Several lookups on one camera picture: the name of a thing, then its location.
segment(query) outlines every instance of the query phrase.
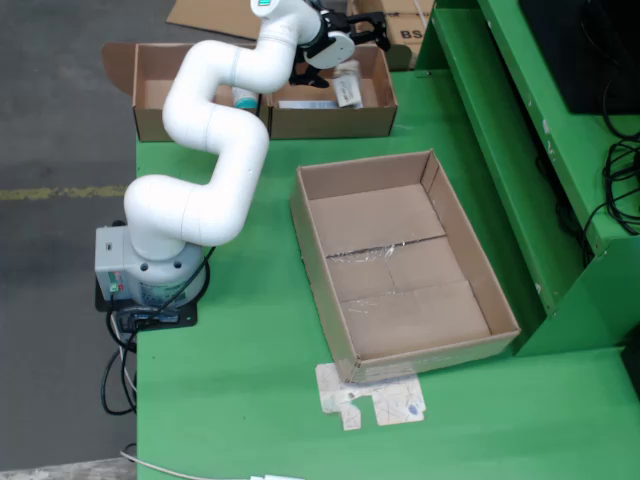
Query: empty cardboard box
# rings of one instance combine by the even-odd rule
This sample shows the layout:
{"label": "empty cardboard box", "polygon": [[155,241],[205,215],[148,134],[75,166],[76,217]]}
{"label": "empty cardboard box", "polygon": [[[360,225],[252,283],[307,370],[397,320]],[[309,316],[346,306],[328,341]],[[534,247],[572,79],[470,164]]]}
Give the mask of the empty cardboard box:
{"label": "empty cardboard box", "polygon": [[[387,52],[389,69],[413,70],[434,3],[434,0],[349,0],[348,12],[351,15],[384,12],[391,42],[391,49]],[[363,31],[370,27],[362,23],[356,25],[356,29]]]}
{"label": "empty cardboard box", "polygon": [[[271,138],[390,135],[398,100],[384,52],[375,45],[360,45],[352,59],[360,64],[363,108],[338,108],[331,79],[333,69],[323,70],[321,75],[331,83],[329,88],[287,85],[267,96]],[[301,72],[306,67],[306,64],[298,65]]]}
{"label": "empty cardboard box", "polygon": [[433,151],[301,167],[291,210],[343,381],[489,357],[520,333]]}
{"label": "empty cardboard box", "polygon": [[[162,123],[162,107],[192,44],[108,43],[102,61],[111,82],[133,98],[133,114],[141,142],[170,142]],[[233,106],[231,87],[220,86],[215,102]],[[268,109],[260,109],[268,123]]]}

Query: paper sheet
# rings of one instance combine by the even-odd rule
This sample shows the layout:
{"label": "paper sheet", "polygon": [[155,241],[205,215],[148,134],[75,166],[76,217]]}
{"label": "paper sheet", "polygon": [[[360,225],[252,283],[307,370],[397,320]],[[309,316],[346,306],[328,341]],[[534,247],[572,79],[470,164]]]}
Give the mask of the paper sheet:
{"label": "paper sheet", "polygon": [[320,403],[324,413],[339,413],[345,430],[362,426],[360,410],[352,405],[359,397],[370,396],[378,425],[421,422],[427,406],[417,375],[375,383],[342,383],[335,364],[316,365]]}

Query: label sticker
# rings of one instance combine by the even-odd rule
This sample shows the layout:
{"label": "label sticker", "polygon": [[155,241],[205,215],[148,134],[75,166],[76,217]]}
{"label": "label sticker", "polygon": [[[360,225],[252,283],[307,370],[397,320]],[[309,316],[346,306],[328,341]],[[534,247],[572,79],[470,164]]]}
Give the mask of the label sticker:
{"label": "label sticker", "polygon": [[[140,283],[140,290],[142,293],[142,299],[144,303],[149,305],[162,305],[169,300],[175,292],[182,288],[182,283],[175,285],[147,285],[146,283]],[[186,292],[182,292],[176,301],[184,300]]]}
{"label": "label sticker", "polygon": [[362,95],[357,75],[342,75],[333,79],[338,105],[341,107],[362,108]]}
{"label": "label sticker", "polygon": [[333,100],[280,100],[280,108],[323,110],[338,108]]}

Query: cardboard piece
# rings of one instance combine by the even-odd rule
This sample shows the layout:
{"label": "cardboard piece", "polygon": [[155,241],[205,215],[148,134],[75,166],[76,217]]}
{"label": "cardboard piece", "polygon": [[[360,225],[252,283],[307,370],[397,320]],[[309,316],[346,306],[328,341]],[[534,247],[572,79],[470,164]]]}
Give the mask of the cardboard piece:
{"label": "cardboard piece", "polygon": [[[102,47],[102,63],[107,77],[118,89],[132,97],[133,115],[141,142],[172,141],[164,130],[162,107],[191,46],[175,43],[108,43]],[[220,86],[215,102],[233,106],[231,87]],[[269,109],[265,106],[264,98],[259,113],[268,126]]]}
{"label": "cardboard piece", "polygon": [[248,0],[176,0],[167,22],[253,40],[260,31]]}
{"label": "cardboard piece", "polygon": [[[363,108],[283,108],[280,101],[326,102],[337,105],[329,88],[286,85],[266,96],[271,110],[271,138],[384,137],[391,133],[398,100],[384,52],[375,45],[359,45],[352,59],[358,60],[362,74]],[[307,65],[299,65],[301,71]],[[332,83],[333,69],[323,70]]]}
{"label": "cardboard piece", "polygon": [[[350,15],[385,12],[391,41],[391,49],[387,52],[389,69],[413,70],[424,40],[425,23],[428,26],[434,3],[434,0],[348,0],[347,11]],[[357,31],[368,28],[366,24],[356,26]]]}
{"label": "cardboard piece", "polygon": [[432,151],[301,167],[291,210],[343,381],[485,358],[520,333]]}

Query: green workbench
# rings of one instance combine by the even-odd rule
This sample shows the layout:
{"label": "green workbench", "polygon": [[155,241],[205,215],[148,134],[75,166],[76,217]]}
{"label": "green workbench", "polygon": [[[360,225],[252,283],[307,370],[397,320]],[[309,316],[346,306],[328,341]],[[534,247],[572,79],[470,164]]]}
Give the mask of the green workbench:
{"label": "green workbench", "polygon": [[[400,108],[390,138],[273,141],[245,229],[212,257],[198,325],[140,334],[138,455],[213,478],[637,475],[640,403],[613,348],[507,352],[423,374],[423,422],[378,427],[369,398],[356,401],[361,430],[344,432],[337,415],[322,413],[315,366],[331,355],[289,210],[298,165],[435,148],[516,316],[523,324],[545,316],[454,75],[405,72],[393,81]],[[203,183],[214,159],[138,143],[137,164],[138,175]],[[163,476],[145,467],[138,474]]]}

